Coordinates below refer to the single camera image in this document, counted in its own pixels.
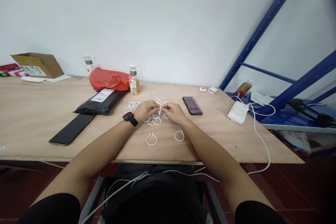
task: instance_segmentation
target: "person's left hand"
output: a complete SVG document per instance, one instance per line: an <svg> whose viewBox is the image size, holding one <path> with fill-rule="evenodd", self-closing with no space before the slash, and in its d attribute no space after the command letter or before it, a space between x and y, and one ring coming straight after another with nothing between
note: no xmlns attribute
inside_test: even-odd
<svg viewBox="0 0 336 224"><path fill-rule="evenodd" d="M138 121L146 121L149 117L160 110L160 105L153 100L143 101L133 112L134 118Z"/></svg>

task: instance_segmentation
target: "black smartwatch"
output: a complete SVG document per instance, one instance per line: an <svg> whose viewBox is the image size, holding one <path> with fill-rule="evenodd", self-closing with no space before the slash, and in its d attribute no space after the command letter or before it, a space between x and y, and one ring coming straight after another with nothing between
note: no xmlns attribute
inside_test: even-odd
<svg viewBox="0 0 336 224"><path fill-rule="evenodd" d="M126 114L124 114L123 119L125 121L131 122L131 124L133 124L134 127L138 125L138 121L134 118L132 112L127 112Z"/></svg>

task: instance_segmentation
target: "wooden table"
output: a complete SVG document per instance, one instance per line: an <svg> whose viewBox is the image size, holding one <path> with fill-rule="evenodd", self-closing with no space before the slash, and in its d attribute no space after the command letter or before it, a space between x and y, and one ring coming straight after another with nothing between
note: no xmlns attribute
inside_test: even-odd
<svg viewBox="0 0 336 224"><path fill-rule="evenodd" d="M243 124L233 123L226 117L234 101L217 110L203 109L203 115L190 115L182 101L183 96L195 96L197 86L140 82L140 95L128 93L108 116L98 115L69 146L51 145L48 141L77 114L73 111L96 92L87 78L65 79L51 83L32 83L19 77L0 78L1 87L1 139L0 160L70 161L94 139L122 120L130 101L161 99L179 103L198 127L222 145L238 162L267 163L262 141L253 130L253 118L247 115ZM201 92L196 97L199 105L218 107L229 97L218 90L215 94ZM162 117L160 126L140 123L125 142L114 162L201 164L186 136L183 142L174 139L177 124ZM304 163L290 149L257 122L257 131L264 139L272 163ZM146 143L154 132L155 146Z"/></svg>

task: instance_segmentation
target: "bottle label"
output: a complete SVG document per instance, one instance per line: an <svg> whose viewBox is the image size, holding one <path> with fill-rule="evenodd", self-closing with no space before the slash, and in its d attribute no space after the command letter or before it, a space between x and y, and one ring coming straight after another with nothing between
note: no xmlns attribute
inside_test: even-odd
<svg viewBox="0 0 336 224"><path fill-rule="evenodd" d="M93 69L92 69L92 68L87 68L86 70L87 70L87 72L88 72L87 74L90 76L90 74L91 74L91 72L93 71Z"/></svg>
<svg viewBox="0 0 336 224"><path fill-rule="evenodd" d="M129 86L131 89L131 94L132 95L137 95L137 81L136 80L129 80Z"/></svg>

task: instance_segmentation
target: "blue shelf frame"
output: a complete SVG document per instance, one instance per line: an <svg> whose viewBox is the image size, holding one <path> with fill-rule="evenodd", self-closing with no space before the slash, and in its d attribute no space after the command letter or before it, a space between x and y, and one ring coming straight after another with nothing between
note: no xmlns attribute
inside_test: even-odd
<svg viewBox="0 0 336 224"><path fill-rule="evenodd" d="M293 99L303 90L311 86L313 83L321 79L323 76L328 74L330 71L336 68L336 50L333 51L329 56L327 56L324 60L318 63L315 67L313 67L310 71L308 71L305 75L303 75L297 81L277 73L273 73L267 71L265 69L258 68L256 66L252 66L249 64L244 63L247 59L248 55L259 41L261 36L264 34L265 30L272 22L280 8L283 6L286 0L274 0L269 10L266 12L266 15L261 20L260 24L252 34L251 38L247 42L246 46L238 56L236 62L231 67L229 73L224 78L222 84L220 85L220 89L224 91L227 87L229 82L232 80L234 75L240 69L241 66L251 68L253 70L259 71L261 73L270 75L277 79L286 81L291 83L292 85L287 88L282 94L280 94L277 98L275 98L270 104L273 105L276 109L281 108L284 106L289 100ZM332 88L331 90L327 91L326 93L322 94L321 96L314 99L316 102L320 102L321 100L329 97L330 95L336 93L336 87ZM263 107L258 113L260 114L271 114L273 109L270 106ZM265 116L257 115L256 119L260 122L265 118Z"/></svg>

